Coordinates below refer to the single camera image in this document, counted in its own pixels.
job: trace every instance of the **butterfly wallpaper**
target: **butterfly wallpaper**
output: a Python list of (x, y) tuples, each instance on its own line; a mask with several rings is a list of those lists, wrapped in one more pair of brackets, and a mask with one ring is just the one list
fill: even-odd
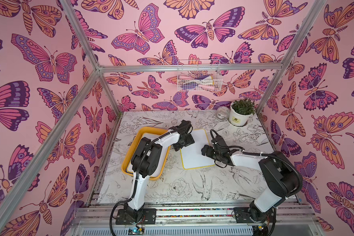
[(286, 143), (277, 150), (301, 147), (289, 160), (325, 234), (353, 235), (354, 1), (327, 1), (306, 39), (264, 107), (264, 124)]

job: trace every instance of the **butterfly antenna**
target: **butterfly antenna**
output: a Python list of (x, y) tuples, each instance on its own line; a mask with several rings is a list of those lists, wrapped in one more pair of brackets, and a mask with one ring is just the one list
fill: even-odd
[(0, 168), (1, 168), (1, 171), (3, 172), (3, 178), (2, 178), (2, 179), (0, 179), (0, 180), (3, 180), (3, 179), (4, 179), (4, 177), (5, 177), (5, 175), (4, 175), (4, 169), (3, 169), (3, 165), (0, 165)]

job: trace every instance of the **wire basket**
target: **wire basket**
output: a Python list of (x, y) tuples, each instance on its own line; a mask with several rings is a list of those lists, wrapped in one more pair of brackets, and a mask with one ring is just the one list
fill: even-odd
[(220, 64), (196, 64), (198, 60), (179, 60), (177, 66), (178, 91), (209, 91), (217, 92), (222, 88), (222, 74)]

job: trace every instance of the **yellow tray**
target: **yellow tray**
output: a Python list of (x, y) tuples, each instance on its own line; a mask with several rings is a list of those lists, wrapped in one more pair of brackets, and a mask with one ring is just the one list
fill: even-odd
[[(130, 176), (134, 176), (132, 173), (128, 173), (126, 170), (127, 170), (127, 166), (129, 165), (130, 161), (131, 161), (131, 158), (132, 158), (132, 155), (135, 153), (135, 150), (136, 148), (138, 147), (138, 144), (142, 138), (142, 135), (144, 133), (150, 133), (150, 134), (155, 134), (155, 135), (163, 135), (167, 132), (168, 130), (164, 130), (164, 129), (159, 129), (159, 128), (155, 128), (155, 127), (143, 127), (139, 130), (139, 132), (137, 133), (137, 135), (135, 136), (135, 139), (132, 141), (132, 144), (126, 154), (126, 157), (124, 158), (124, 161), (122, 163), (122, 172), (124, 174), (127, 174), (127, 175), (130, 175)], [(165, 159), (164, 159), (164, 163), (163, 163), (163, 166), (161, 168), (161, 172), (160, 172), (160, 175), (157, 176), (157, 177), (151, 177), (150, 180), (158, 180), (161, 176), (161, 174), (163, 173), (163, 170), (164, 170), (164, 166), (165, 166), (165, 162), (166, 162), (166, 159), (168, 157), (168, 154), (169, 154), (169, 149), (171, 147), (169, 146), (168, 147), (168, 150), (166, 151), (166, 156), (165, 156)]]

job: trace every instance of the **mounting plate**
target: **mounting plate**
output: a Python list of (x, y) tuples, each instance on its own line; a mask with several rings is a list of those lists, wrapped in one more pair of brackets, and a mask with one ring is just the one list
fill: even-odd
[[(143, 209), (143, 214), (145, 219), (143, 221), (144, 225), (154, 225), (156, 222), (156, 209), (145, 208)], [(130, 225), (132, 222), (126, 217), (124, 209), (118, 210), (117, 219), (115, 220), (116, 225)]]

